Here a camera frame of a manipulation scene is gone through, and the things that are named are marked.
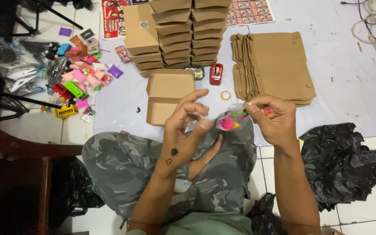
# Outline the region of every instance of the fingernail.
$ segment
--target fingernail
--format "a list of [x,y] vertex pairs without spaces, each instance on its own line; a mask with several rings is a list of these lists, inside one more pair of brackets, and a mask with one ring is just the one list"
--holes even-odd
[[210,126],[211,126],[211,122],[210,122],[210,120],[203,118],[203,119],[198,121],[198,125],[200,125],[200,127],[202,129],[209,129]]
[[248,114],[254,114],[258,110],[259,108],[256,105],[249,105],[248,107],[246,107],[246,111]]

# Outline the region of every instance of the sticker sheet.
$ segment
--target sticker sheet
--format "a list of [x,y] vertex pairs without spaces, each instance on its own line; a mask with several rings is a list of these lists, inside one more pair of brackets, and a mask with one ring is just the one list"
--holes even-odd
[[233,0],[226,27],[274,22],[268,0]]
[[123,7],[149,3],[149,0],[101,0],[102,39],[126,37]]

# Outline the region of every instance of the foot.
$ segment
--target foot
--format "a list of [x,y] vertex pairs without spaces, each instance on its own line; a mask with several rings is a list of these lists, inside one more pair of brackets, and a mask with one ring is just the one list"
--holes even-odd
[[220,134],[216,143],[210,150],[202,155],[197,160],[191,161],[189,165],[188,180],[193,182],[198,173],[217,155],[217,152],[222,147],[223,135]]

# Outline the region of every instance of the yellow toy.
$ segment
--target yellow toy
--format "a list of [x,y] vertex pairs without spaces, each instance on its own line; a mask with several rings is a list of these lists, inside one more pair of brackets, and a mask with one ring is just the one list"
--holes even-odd
[[61,109],[55,109],[54,113],[57,118],[65,119],[70,116],[78,114],[79,111],[78,111],[78,106],[70,105],[69,107],[63,106]]

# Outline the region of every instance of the right hand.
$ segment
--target right hand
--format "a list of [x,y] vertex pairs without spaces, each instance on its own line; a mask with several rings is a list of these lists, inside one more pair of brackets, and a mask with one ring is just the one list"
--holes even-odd
[[264,94],[258,95],[245,102],[248,104],[261,104],[274,109],[278,115],[269,119],[256,105],[249,105],[246,111],[261,128],[265,140],[276,147],[285,149],[297,144],[295,131],[295,104],[291,101]]

